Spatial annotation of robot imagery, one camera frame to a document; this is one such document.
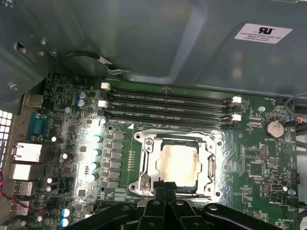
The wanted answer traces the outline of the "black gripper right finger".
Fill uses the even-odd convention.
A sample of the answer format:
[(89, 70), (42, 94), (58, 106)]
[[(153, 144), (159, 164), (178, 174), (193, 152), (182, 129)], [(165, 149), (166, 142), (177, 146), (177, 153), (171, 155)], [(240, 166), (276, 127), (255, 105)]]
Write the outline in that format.
[(277, 230), (278, 227), (218, 203), (197, 212), (189, 202), (177, 199), (177, 185), (166, 182), (166, 198), (181, 230)]

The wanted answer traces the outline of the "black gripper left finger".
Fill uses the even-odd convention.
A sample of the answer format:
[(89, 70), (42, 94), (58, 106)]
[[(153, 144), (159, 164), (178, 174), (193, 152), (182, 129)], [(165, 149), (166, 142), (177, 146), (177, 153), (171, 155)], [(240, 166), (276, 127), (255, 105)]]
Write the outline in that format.
[(154, 183), (154, 197), (146, 206), (117, 204), (91, 215), (65, 230), (162, 230), (164, 228), (165, 182)]

